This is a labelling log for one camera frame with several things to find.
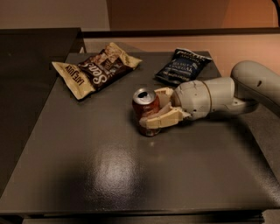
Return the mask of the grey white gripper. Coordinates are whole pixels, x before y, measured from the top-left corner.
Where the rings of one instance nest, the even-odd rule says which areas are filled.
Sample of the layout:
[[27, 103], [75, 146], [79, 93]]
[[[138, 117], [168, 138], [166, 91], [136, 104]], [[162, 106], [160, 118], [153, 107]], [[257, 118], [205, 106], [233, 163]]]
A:
[[158, 88], [155, 93], [161, 109], [156, 114], [140, 119], [140, 126], [146, 129], [171, 127], [185, 118], [194, 121], [206, 117], [210, 112], [210, 94], [202, 81], [184, 82], [174, 92], [169, 87]]

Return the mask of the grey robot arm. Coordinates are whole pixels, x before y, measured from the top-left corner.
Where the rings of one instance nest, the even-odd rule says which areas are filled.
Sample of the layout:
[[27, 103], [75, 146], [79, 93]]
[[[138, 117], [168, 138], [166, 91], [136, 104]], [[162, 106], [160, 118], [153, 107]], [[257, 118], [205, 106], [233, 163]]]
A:
[[160, 110], [140, 120], [144, 128], [170, 127], [211, 113], [246, 114], [260, 103], [278, 114], [280, 76], [260, 63], [245, 60], [233, 67], [229, 77], [188, 81], [174, 89], [160, 88], [156, 95]]

